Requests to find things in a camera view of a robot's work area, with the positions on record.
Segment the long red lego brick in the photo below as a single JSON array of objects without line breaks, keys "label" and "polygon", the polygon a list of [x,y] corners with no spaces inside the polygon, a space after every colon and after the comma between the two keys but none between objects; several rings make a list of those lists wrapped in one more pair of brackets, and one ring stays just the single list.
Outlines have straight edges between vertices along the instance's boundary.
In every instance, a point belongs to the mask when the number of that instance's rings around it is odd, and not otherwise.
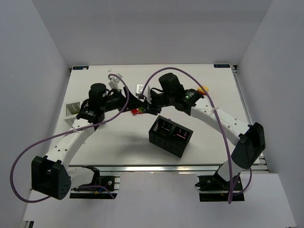
[{"label": "long red lego brick", "polygon": [[132,112],[133,115],[137,115],[138,114],[138,110],[137,109],[133,109],[131,112]]}]

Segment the yellow red lego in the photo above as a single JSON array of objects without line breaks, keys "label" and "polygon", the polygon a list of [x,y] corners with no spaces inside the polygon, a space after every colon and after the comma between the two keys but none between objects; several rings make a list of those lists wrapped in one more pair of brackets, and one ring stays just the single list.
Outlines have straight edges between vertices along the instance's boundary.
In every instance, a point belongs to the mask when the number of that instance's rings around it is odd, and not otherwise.
[{"label": "yellow red lego", "polygon": [[197,92],[199,92],[199,93],[201,93],[201,94],[203,94],[203,95],[206,95],[206,93],[209,91],[209,89],[207,88],[207,87],[205,87],[205,86],[203,86],[203,87],[198,87],[197,88]]}]

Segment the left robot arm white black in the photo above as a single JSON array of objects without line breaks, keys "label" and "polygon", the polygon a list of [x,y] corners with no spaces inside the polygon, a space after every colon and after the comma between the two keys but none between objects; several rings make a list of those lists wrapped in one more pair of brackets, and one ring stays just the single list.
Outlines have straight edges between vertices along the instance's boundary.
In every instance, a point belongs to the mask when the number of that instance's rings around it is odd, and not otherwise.
[{"label": "left robot arm white black", "polygon": [[127,86],[120,90],[116,83],[110,83],[111,90],[105,84],[91,85],[86,99],[69,131],[59,134],[61,141],[44,156],[36,156],[31,163],[32,189],[57,200],[66,197],[70,190],[103,189],[100,174],[93,166],[82,166],[74,170],[68,167],[86,140],[107,123],[105,113],[118,110],[119,113],[143,107],[144,87],[136,86],[132,95]]}]

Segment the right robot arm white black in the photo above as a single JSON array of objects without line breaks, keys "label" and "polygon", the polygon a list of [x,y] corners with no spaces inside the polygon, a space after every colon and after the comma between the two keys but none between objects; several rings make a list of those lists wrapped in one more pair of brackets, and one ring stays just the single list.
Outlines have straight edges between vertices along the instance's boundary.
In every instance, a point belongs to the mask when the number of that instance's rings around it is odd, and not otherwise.
[{"label": "right robot arm white black", "polygon": [[148,84],[138,86],[136,95],[150,108],[161,109],[174,106],[176,110],[196,118],[220,132],[224,143],[231,142],[235,148],[228,152],[228,159],[214,176],[218,181],[231,183],[242,170],[248,170],[266,148],[264,128],[255,122],[248,124],[216,108],[211,99],[194,89],[184,89],[173,73],[159,78],[161,91],[154,92]]}]

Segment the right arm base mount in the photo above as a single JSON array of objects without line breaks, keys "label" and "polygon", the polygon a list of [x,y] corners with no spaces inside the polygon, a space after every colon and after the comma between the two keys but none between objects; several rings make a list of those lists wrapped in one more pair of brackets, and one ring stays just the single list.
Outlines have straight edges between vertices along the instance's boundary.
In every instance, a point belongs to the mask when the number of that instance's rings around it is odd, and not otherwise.
[{"label": "right arm base mount", "polygon": [[[232,201],[245,201],[244,193],[240,193],[243,190],[241,178],[233,178],[236,181]],[[198,182],[195,187],[199,191],[200,202],[225,202],[228,201],[228,195],[230,191],[229,183],[221,182],[213,175],[198,176]]]}]

